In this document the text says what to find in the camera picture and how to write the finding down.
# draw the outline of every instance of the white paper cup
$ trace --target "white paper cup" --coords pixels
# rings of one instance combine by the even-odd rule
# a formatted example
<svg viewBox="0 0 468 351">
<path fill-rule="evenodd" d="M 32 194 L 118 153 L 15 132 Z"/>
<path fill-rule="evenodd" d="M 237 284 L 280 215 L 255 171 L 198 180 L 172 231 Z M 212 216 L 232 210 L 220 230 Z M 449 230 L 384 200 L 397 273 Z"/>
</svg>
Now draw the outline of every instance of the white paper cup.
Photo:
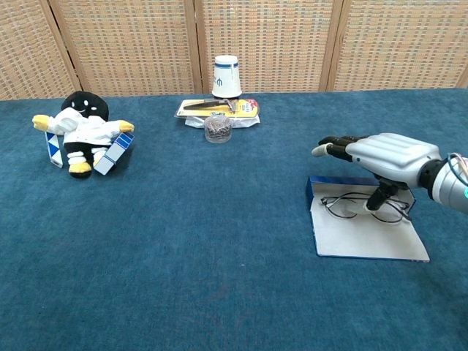
<svg viewBox="0 0 468 351">
<path fill-rule="evenodd" d="M 213 91 L 215 97 L 234 99 L 242 94 L 237 56 L 221 55 L 214 59 Z"/>
</svg>

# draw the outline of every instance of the white plush outfit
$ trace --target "white plush outfit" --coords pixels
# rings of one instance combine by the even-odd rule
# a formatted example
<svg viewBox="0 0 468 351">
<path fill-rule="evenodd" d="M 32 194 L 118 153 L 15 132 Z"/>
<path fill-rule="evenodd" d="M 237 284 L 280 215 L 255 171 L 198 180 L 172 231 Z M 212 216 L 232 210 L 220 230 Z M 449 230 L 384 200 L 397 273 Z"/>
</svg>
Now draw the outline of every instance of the white plush outfit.
<svg viewBox="0 0 468 351">
<path fill-rule="evenodd" d="M 55 118 L 49 117 L 49 133 L 63 135 L 64 146 L 67 149 L 73 145 L 73 151 L 67 154 L 70 165 L 85 162 L 88 147 L 77 147 L 89 144 L 95 159 L 99 159 L 112 144 L 112 139 L 120 133 L 120 122 L 106 122 L 99 116 L 85 118 L 74 108 L 68 107 L 61 111 Z"/>
</svg>

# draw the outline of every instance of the blue and white puzzle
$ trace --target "blue and white puzzle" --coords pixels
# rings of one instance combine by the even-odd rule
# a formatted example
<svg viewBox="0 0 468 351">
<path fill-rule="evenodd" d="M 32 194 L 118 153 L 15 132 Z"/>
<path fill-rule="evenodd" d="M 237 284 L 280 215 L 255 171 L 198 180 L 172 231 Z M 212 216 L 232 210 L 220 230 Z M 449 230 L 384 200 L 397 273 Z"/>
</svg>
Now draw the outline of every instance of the blue and white puzzle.
<svg viewBox="0 0 468 351">
<path fill-rule="evenodd" d="M 96 163 L 94 169 L 104 176 L 117 163 L 117 160 L 130 147 L 133 141 L 133 135 L 130 133 L 121 133 L 106 151 L 104 156 Z"/>
<path fill-rule="evenodd" d="M 45 132 L 45 140 L 47 141 L 47 150 L 49 151 L 50 161 L 57 167 L 62 168 L 64 163 L 61 158 L 59 139 L 56 134 Z"/>
</svg>

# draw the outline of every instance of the eyeglasses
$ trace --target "eyeglasses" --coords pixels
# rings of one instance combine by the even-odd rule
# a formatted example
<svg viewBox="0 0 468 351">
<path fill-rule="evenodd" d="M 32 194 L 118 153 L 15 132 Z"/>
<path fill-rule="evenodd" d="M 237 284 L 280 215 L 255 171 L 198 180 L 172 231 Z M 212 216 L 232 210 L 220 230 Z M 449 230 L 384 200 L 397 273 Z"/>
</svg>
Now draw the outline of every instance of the eyeglasses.
<svg viewBox="0 0 468 351">
<path fill-rule="evenodd" d="M 347 192 L 340 196 L 324 196 L 320 202 L 332 216 L 352 219 L 358 214 L 350 211 L 351 203 L 365 205 L 370 197 L 371 195 L 363 192 Z M 372 211 L 370 214 L 378 221 L 394 224 L 401 222 L 403 218 L 411 221 L 411 217 L 408 215 L 410 207 L 409 203 L 390 197 L 377 211 Z"/>
</svg>

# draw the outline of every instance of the black plush head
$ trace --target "black plush head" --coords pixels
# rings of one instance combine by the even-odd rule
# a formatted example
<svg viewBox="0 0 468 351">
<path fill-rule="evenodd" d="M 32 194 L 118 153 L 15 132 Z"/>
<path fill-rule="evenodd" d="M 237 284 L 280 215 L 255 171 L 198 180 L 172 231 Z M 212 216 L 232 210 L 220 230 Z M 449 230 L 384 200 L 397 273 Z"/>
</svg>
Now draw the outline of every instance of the black plush head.
<svg viewBox="0 0 468 351">
<path fill-rule="evenodd" d="M 67 107 L 72 107 L 83 117 L 99 116 L 104 121 L 109 119 L 109 107 L 107 103 L 98 97 L 96 94 L 87 91 L 76 91 L 67 97 L 61 109 L 65 110 Z"/>
</svg>

